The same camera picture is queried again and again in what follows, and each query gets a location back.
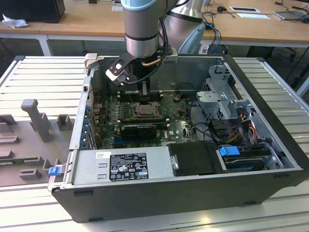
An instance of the sticker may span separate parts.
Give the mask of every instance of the sticker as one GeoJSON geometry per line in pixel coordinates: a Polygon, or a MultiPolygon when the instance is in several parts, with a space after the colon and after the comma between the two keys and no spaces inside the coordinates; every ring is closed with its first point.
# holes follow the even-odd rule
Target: sticker
{"type": "Polygon", "coordinates": [[[109,157],[111,181],[149,178],[146,153],[110,155],[109,157]]]}
{"type": "Polygon", "coordinates": [[[104,152],[97,152],[96,153],[96,159],[108,159],[111,156],[110,151],[104,151],[104,152]]]}
{"type": "Polygon", "coordinates": [[[245,13],[237,13],[242,18],[258,18],[258,19],[270,19],[264,14],[245,14],[245,13]]]}
{"type": "Polygon", "coordinates": [[[123,11],[123,7],[122,6],[112,6],[112,11],[123,11]]]}

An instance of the office floor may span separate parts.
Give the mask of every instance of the office floor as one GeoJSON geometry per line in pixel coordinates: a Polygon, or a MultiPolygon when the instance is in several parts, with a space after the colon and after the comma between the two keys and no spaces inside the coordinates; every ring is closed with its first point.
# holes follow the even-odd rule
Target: office floor
{"type": "MultiPolygon", "coordinates": [[[[4,45],[8,48],[13,56],[26,55],[26,56],[42,56],[42,50],[37,40],[30,39],[2,39],[4,45]]],[[[108,42],[108,41],[87,41],[88,53],[96,52],[108,55],[117,55],[126,51],[124,42],[108,42]]],[[[83,56],[85,53],[82,50],[80,41],[65,41],[65,40],[52,40],[51,47],[55,56],[83,56]]],[[[229,54],[234,57],[246,57],[249,47],[248,46],[228,46],[229,54]]],[[[290,62],[290,52],[285,48],[278,48],[272,52],[272,56],[267,59],[271,67],[282,77],[286,78],[294,64],[301,57],[304,48],[296,50],[296,57],[293,62],[290,62]]],[[[0,76],[5,72],[6,67],[9,66],[13,60],[10,54],[3,46],[0,45],[0,76]]],[[[309,62],[309,52],[299,63],[298,67],[292,73],[289,84],[293,82],[295,76],[300,74],[304,67],[309,62]]],[[[304,96],[305,100],[309,102],[309,94],[304,96]]]]}

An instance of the black plastic cover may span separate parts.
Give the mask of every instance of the black plastic cover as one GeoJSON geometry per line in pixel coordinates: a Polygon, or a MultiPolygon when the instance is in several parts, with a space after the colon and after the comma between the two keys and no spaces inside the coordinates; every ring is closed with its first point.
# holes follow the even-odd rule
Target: black plastic cover
{"type": "Polygon", "coordinates": [[[179,169],[175,176],[209,175],[223,172],[215,144],[212,143],[175,143],[169,144],[169,155],[175,156],[179,169]]]}

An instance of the black box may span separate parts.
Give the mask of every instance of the black box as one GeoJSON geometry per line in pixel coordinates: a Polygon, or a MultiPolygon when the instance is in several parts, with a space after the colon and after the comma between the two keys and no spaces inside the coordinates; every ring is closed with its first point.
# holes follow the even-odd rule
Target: black box
{"type": "Polygon", "coordinates": [[[58,23],[65,12],[63,0],[1,0],[2,14],[28,22],[58,23]]]}

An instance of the white paper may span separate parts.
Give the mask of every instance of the white paper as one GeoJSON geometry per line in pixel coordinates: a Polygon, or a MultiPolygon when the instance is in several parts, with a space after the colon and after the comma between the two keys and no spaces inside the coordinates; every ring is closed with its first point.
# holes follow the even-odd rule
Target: white paper
{"type": "Polygon", "coordinates": [[[110,151],[97,152],[96,159],[108,159],[111,155],[112,153],[110,151]]]}
{"type": "Polygon", "coordinates": [[[6,17],[4,14],[2,14],[2,16],[3,16],[2,23],[8,28],[15,29],[15,27],[18,28],[18,27],[29,26],[29,24],[27,24],[27,22],[24,19],[12,19],[6,17]]]}
{"type": "Polygon", "coordinates": [[[270,19],[265,14],[246,14],[246,13],[237,13],[242,18],[258,18],[258,19],[270,19]]]}
{"type": "Polygon", "coordinates": [[[123,11],[122,6],[112,6],[112,11],[123,11]]]}

